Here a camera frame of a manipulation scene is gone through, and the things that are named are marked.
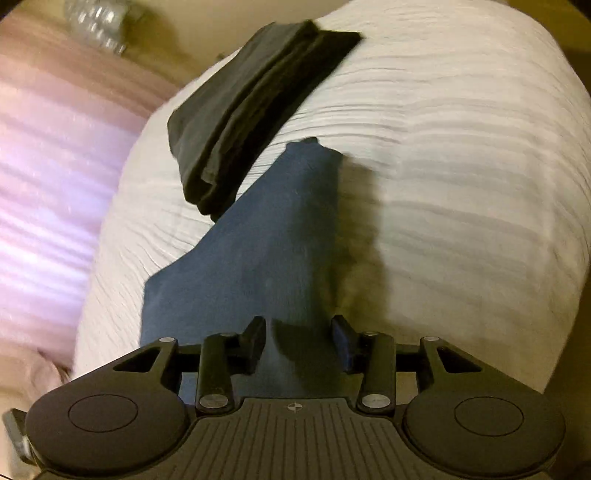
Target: crosshair symbol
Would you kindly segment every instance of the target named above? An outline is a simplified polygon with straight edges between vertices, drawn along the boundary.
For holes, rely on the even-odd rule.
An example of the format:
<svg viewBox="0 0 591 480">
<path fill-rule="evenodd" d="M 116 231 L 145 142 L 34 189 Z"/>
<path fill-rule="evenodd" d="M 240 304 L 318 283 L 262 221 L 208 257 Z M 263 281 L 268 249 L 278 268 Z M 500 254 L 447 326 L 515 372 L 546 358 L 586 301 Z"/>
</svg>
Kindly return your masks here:
<svg viewBox="0 0 591 480">
<path fill-rule="evenodd" d="M 293 413 L 298 413 L 304 406 L 301 403 L 293 402 L 290 403 L 287 408 L 289 408 Z"/>
</svg>

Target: pink fabric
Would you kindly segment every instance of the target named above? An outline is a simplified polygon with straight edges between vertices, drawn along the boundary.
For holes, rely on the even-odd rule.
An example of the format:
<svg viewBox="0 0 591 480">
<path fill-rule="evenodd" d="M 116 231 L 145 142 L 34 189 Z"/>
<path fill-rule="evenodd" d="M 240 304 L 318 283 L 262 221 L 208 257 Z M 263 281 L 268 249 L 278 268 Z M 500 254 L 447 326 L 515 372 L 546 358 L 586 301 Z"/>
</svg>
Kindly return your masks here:
<svg viewBox="0 0 591 480">
<path fill-rule="evenodd" d="M 71 364 L 122 166 L 177 90 L 36 17 L 0 22 L 0 338 Z"/>
</svg>

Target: black plastic bracket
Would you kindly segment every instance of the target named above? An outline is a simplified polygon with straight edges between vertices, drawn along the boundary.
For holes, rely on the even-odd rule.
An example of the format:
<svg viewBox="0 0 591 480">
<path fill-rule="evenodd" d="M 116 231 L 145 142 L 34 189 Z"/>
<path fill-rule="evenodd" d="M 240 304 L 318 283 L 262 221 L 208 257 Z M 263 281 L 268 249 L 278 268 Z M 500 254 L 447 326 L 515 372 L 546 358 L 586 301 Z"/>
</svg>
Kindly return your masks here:
<svg viewBox="0 0 591 480">
<path fill-rule="evenodd" d="M 396 407 L 396 344 L 390 335 L 358 334 L 347 320 L 332 319 L 332 338 L 343 371 L 363 374 L 356 408 L 369 415 L 389 415 Z"/>
</svg>

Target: white bedspread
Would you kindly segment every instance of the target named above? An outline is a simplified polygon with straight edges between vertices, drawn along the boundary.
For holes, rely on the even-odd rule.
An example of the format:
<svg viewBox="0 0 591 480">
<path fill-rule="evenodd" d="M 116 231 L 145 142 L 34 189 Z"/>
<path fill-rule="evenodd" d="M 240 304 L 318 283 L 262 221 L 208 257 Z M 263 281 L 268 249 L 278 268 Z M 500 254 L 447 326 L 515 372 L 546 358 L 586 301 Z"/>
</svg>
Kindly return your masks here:
<svg viewBox="0 0 591 480">
<path fill-rule="evenodd" d="M 543 27 L 488 0 L 354 0 L 320 24 L 366 40 L 241 191 L 286 142 L 316 136 L 343 152 L 340 310 L 399 342 L 441 336 L 542 390 L 589 260 L 591 102 L 580 80 Z M 183 199 L 166 125 L 222 64 L 155 113 L 129 157 L 77 375 L 138 346 L 144 281 L 211 227 Z"/>
</svg>

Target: black lever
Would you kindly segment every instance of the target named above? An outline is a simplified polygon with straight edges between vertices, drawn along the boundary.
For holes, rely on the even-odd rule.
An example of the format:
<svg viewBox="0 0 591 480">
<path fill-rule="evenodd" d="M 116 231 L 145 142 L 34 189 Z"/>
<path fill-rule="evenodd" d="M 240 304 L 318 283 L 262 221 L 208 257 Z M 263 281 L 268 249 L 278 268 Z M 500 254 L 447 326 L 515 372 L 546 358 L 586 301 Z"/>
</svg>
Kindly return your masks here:
<svg viewBox="0 0 591 480">
<path fill-rule="evenodd" d="M 29 465 L 35 465 L 33 455 L 31 454 L 31 446 L 29 445 L 25 432 L 26 416 L 26 412 L 12 408 L 2 415 L 2 421 L 6 427 L 8 438 L 17 451 L 18 457 L 21 461 Z"/>
<path fill-rule="evenodd" d="M 267 341 L 267 323 L 255 317 L 242 334 L 209 336 L 201 347 L 195 408 L 217 415 L 235 408 L 231 376 L 251 375 L 256 370 Z"/>
<path fill-rule="evenodd" d="M 332 319 L 332 338 L 343 371 L 363 374 L 356 407 L 371 415 L 388 415 L 396 407 L 396 344 L 390 335 L 356 333 L 347 320 Z"/>
</svg>

